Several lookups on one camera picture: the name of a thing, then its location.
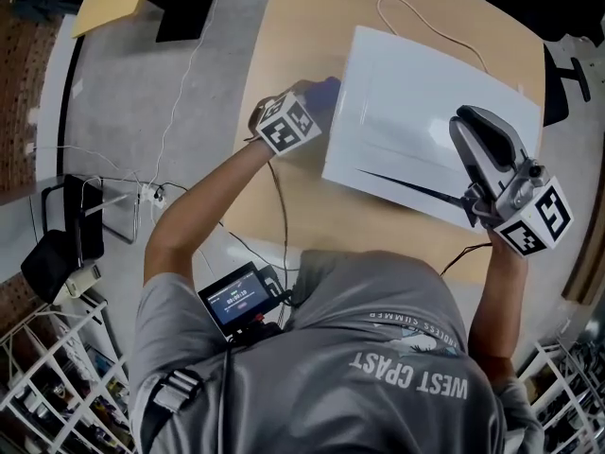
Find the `black chair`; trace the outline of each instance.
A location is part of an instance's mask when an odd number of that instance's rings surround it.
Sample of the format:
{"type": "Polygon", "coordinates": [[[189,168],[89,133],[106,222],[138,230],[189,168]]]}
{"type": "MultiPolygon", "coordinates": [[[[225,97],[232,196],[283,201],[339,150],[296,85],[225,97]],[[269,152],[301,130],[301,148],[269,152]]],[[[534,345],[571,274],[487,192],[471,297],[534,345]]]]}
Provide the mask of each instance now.
{"type": "Polygon", "coordinates": [[[573,69],[561,69],[557,67],[550,52],[544,46],[544,73],[546,78],[545,93],[544,93],[544,125],[552,125],[563,121],[569,115],[569,105],[567,104],[567,96],[561,79],[576,80],[579,88],[582,91],[584,102],[590,101],[590,89],[586,76],[579,65],[578,59],[571,58],[573,69]]]}
{"type": "Polygon", "coordinates": [[[103,223],[103,210],[132,193],[104,200],[103,189],[65,175],[62,183],[42,192],[43,237],[21,265],[21,272],[33,291],[52,304],[67,279],[76,271],[94,264],[105,252],[103,230],[127,244],[137,237],[139,198],[135,195],[132,237],[126,237],[103,223]],[[46,200],[63,189],[65,231],[48,230],[46,200]]]}
{"type": "MultiPolygon", "coordinates": [[[[556,42],[565,34],[585,36],[595,45],[603,42],[600,21],[605,0],[487,0],[546,41],[556,42]]],[[[563,121],[569,115],[567,96],[561,79],[577,80],[585,102],[591,99],[588,82],[579,61],[571,60],[573,69],[558,68],[544,47],[544,125],[563,121]]]]}

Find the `floor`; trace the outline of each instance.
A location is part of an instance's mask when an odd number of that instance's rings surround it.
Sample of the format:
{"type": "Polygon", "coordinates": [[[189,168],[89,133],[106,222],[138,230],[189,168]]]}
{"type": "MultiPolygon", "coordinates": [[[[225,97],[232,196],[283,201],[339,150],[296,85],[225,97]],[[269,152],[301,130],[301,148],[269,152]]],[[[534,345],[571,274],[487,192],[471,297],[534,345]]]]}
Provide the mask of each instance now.
{"type": "MultiPolygon", "coordinates": [[[[174,126],[165,140],[158,181],[185,186],[203,178],[232,151],[239,105],[267,0],[218,0],[216,15],[184,83],[174,126]]],[[[197,42],[156,44],[160,14],[147,4],[137,19],[106,26],[86,38],[74,78],[65,143],[102,153],[119,168],[81,150],[65,152],[65,170],[122,179],[136,170],[141,180],[156,171],[162,135],[171,107],[197,42]]],[[[577,41],[549,44],[555,61],[569,67],[577,41]]],[[[524,303],[522,338],[515,355],[520,365],[535,340],[549,337],[565,326],[576,307],[561,291],[577,257],[595,196],[603,131],[604,96],[594,93],[590,103],[581,99],[578,85],[566,82],[571,114],[544,130],[540,154],[551,174],[557,175],[573,207],[576,224],[553,253],[532,259],[524,303]]],[[[130,182],[115,188],[135,189],[130,182]]],[[[170,187],[168,199],[181,191],[170,187]]],[[[137,242],[127,246],[108,236],[101,259],[104,275],[98,285],[109,301],[109,322],[119,347],[132,345],[134,318],[139,302],[143,254],[152,230],[149,203],[142,205],[137,242]]],[[[108,219],[127,230],[131,210],[108,219]]],[[[274,264],[282,248],[250,240],[251,247],[274,264]]],[[[254,259],[220,227],[196,254],[198,288],[214,282],[238,265],[254,259]]],[[[296,267],[300,251],[290,250],[288,263],[296,267]]],[[[288,284],[295,279],[290,275],[288,284]]],[[[452,283],[467,325],[480,297],[480,287],[452,283]]]]}

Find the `white wire shelf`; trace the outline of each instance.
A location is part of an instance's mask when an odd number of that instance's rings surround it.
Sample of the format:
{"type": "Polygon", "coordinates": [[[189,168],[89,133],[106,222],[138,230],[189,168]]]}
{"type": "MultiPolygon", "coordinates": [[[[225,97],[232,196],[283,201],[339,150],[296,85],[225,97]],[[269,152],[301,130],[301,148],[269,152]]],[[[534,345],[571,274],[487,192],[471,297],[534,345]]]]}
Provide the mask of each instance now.
{"type": "Polygon", "coordinates": [[[96,320],[96,322],[99,323],[99,318],[102,319],[101,311],[107,306],[107,302],[102,301],[100,303],[96,303],[87,298],[87,303],[90,308],[87,307],[87,314],[82,315],[62,313],[60,311],[50,309],[50,306],[40,306],[24,320],[15,325],[6,335],[2,337],[2,339],[0,339],[0,346],[2,346],[2,350],[4,350],[6,355],[9,357],[9,378],[11,378],[13,375],[13,369],[16,370],[17,374],[19,375],[19,377],[15,378],[15,381],[9,385],[10,390],[4,395],[0,402],[0,410],[10,410],[19,421],[21,421],[31,432],[33,432],[38,438],[42,439],[43,442],[48,445],[48,452],[50,453],[58,452],[60,454],[67,454],[64,443],[69,439],[70,442],[79,440],[82,442],[83,446],[88,448],[91,452],[95,454],[102,454],[103,450],[100,448],[100,445],[95,445],[98,444],[98,441],[95,441],[94,439],[87,439],[87,437],[84,435],[86,431],[78,431],[78,423],[82,421],[85,426],[94,425],[99,433],[102,431],[106,436],[106,439],[109,439],[111,445],[115,445],[124,452],[131,454],[133,452],[133,448],[130,448],[127,446],[127,444],[125,444],[126,439],[118,437],[120,435],[119,432],[114,432],[112,431],[113,428],[105,425],[103,420],[96,414],[95,409],[91,407],[97,398],[102,398],[104,400],[103,405],[111,408],[112,416],[114,417],[115,421],[118,422],[116,427],[120,426],[120,428],[128,429],[128,416],[122,411],[116,399],[107,388],[108,384],[114,378],[118,379],[118,381],[124,384],[125,387],[128,387],[128,384],[125,384],[122,380],[122,378],[125,377],[123,367],[126,363],[127,357],[119,357],[117,358],[117,361],[110,360],[112,362],[112,366],[104,375],[101,376],[91,361],[91,358],[89,358],[87,348],[81,341],[78,332],[80,332],[84,326],[92,321],[96,320]],[[34,330],[29,325],[32,320],[40,315],[50,316],[53,327],[55,330],[58,330],[57,333],[60,336],[57,341],[49,347],[46,347],[43,344],[43,342],[38,338],[34,330]],[[78,320],[70,325],[64,322],[60,318],[60,315],[68,316],[70,318],[77,318],[78,320]],[[34,364],[26,371],[24,371],[21,365],[18,364],[11,351],[13,336],[17,333],[21,334],[21,332],[26,334],[29,343],[39,356],[34,364]],[[67,353],[67,356],[70,359],[69,365],[76,366],[75,371],[78,372],[78,375],[82,376],[83,373],[87,374],[84,375],[86,377],[82,379],[89,382],[91,390],[85,396],[85,398],[82,398],[82,394],[78,392],[78,389],[70,381],[67,374],[63,371],[59,362],[55,358],[55,355],[60,351],[61,348],[64,349],[64,352],[67,353]],[[43,367],[49,368],[52,372],[54,372],[62,382],[66,391],[71,394],[72,400],[69,402],[67,409],[72,410],[73,413],[71,413],[69,416],[66,415],[66,418],[64,418],[61,413],[53,407],[51,402],[44,397],[43,393],[33,380],[34,375],[36,375],[37,372],[39,372],[43,367]],[[52,436],[49,435],[49,432],[44,430],[44,428],[41,428],[41,425],[37,423],[36,418],[31,418],[28,413],[23,411],[23,404],[14,403],[16,396],[21,395],[24,389],[28,389],[30,394],[35,395],[33,404],[30,406],[29,411],[31,411],[33,406],[39,407],[38,404],[40,404],[43,405],[48,412],[58,420],[59,424],[56,424],[56,429],[59,431],[59,433],[54,436],[54,438],[52,438],[52,436]]]}
{"type": "Polygon", "coordinates": [[[555,361],[557,359],[573,359],[571,354],[565,350],[560,344],[550,345],[550,346],[542,346],[540,343],[535,343],[536,350],[538,354],[536,357],[529,363],[528,367],[524,370],[524,372],[519,375],[519,378],[523,381],[528,380],[529,378],[537,375],[545,365],[548,365],[548,368],[552,371],[555,376],[555,381],[546,389],[546,391],[537,398],[532,404],[531,408],[534,412],[538,413],[545,409],[551,402],[553,402],[556,398],[558,398],[562,393],[564,393],[568,401],[562,405],[562,407],[548,420],[544,422],[544,430],[548,428],[553,428],[557,425],[559,421],[563,417],[569,414],[571,410],[575,411],[575,414],[581,421],[582,427],[579,428],[573,435],[571,435],[568,439],[566,439],[560,445],[557,445],[554,451],[551,454],[557,454],[561,452],[563,449],[568,447],[571,443],[576,440],[579,440],[582,452],[595,452],[599,451],[598,443],[596,441],[596,433],[593,427],[593,422],[589,419],[589,416],[584,411],[584,408],[580,404],[587,395],[592,395],[596,397],[596,401],[600,401],[600,398],[590,383],[590,380],[586,376],[586,374],[581,370],[579,365],[575,361],[571,361],[572,365],[572,373],[570,375],[564,375],[562,371],[559,369],[555,361]],[[579,395],[576,395],[571,387],[570,383],[581,377],[582,381],[586,383],[585,391],[579,395]]]}

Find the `strap buckle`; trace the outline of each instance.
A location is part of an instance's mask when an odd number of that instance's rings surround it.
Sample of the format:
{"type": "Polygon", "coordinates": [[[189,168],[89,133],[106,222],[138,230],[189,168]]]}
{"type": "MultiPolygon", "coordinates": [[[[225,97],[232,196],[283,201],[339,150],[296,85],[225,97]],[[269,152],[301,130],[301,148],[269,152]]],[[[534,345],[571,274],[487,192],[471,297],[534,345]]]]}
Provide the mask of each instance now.
{"type": "Polygon", "coordinates": [[[200,380],[181,370],[175,370],[162,381],[162,387],[155,394],[153,402],[176,413],[185,402],[196,395],[200,384],[200,380]]]}

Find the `camera screen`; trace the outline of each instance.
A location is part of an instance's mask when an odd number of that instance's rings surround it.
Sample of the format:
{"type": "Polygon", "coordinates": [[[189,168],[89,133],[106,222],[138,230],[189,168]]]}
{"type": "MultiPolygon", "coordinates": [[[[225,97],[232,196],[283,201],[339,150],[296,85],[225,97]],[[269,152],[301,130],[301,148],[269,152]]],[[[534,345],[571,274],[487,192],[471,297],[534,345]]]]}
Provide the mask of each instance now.
{"type": "Polygon", "coordinates": [[[269,297],[254,272],[229,284],[208,297],[208,304],[224,325],[260,305],[269,297]]]}

